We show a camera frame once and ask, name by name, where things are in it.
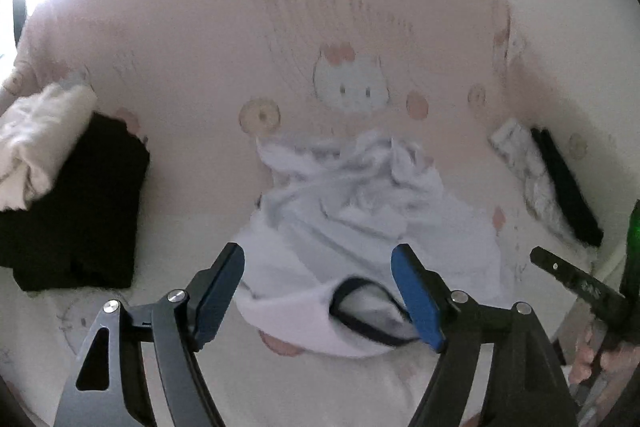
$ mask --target folded gray garment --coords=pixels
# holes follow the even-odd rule
[[[531,131],[510,118],[489,138],[489,142],[509,170],[524,182],[524,199],[534,216],[551,232],[574,243],[574,232],[556,201],[554,183]]]

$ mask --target mattress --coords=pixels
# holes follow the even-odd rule
[[[532,82],[510,13],[505,0],[40,5],[18,46],[22,94],[67,70],[84,71],[101,111],[140,124],[151,165],[130,289],[25,295],[0,270],[1,374],[51,425],[75,353],[103,302],[156,301],[210,266],[270,188],[255,139],[274,132],[352,137],[380,128],[420,143],[448,189],[495,216],[514,298],[530,302],[554,334],[574,298],[529,264],[529,251],[542,246],[581,267],[586,256],[529,215],[520,182],[487,142],[509,116],[544,123],[541,108],[552,96],[544,82]],[[348,112],[331,97],[321,100],[316,83],[335,82],[316,75],[324,46],[375,61],[384,103]],[[158,425],[171,425],[152,346],[144,354]],[[481,406],[490,355],[486,346],[466,415]],[[363,360],[282,357],[231,305],[198,361],[228,425],[386,427],[409,422],[437,356],[416,343]]]

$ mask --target metal screw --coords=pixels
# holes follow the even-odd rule
[[[102,310],[105,313],[113,313],[114,311],[116,311],[118,308],[120,307],[120,303],[116,300],[111,300],[111,301],[107,301],[105,302],[104,306],[102,307]]]
[[[520,315],[529,315],[533,310],[526,302],[519,302],[516,304],[516,309]]]
[[[187,292],[184,290],[171,290],[169,295],[166,296],[169,302],[180,302],[187,296]]]
[[[456,290],[451,293],[451,299],[453,302],[457,302],[458,304],[464,304],[469,300],[469,295],[460,290]]]

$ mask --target folded white garment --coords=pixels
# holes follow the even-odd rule
[[[495,229],[447,193],[418,146],[367,132],[348,144],[258,144],[276,187],[235,238],[246,267],[236,303],[250,324],[282,341],[347,357],[390,346],[332,319],[334,290],[353,277],[401,295],[392,250],[408,243],[425,268],[481,303],[510,305],[500,283]],[[348,312],[401,339],[415,330],[375,286],[345,301]]]
[[[556,188],[531,131],[510,118],[489,138],[489,142],[509,170],[524,182],[524,199],[531,212],[551,232],[574,243],[574,232],[556,201]]]
[[[29,208],[54,185],[97,98],[78,73],[18,98],[0,116],[0,210]]]

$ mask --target black cloth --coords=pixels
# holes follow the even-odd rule
[[[94,114],[50,193],[0,212],[0,266],[25,291],[129,287],[148,163],[124,122]]]
[[[576,239],[592,247],[599,247],[602,243],[602,230],[589,205],[584,201],[580,187],[569,167],[564,163],[551,134],[546,129],[540,130],[534,127],[531,129],[531,135],[540,149],[546,169],[554,182],[558,205],[569,226],[574,230]]]

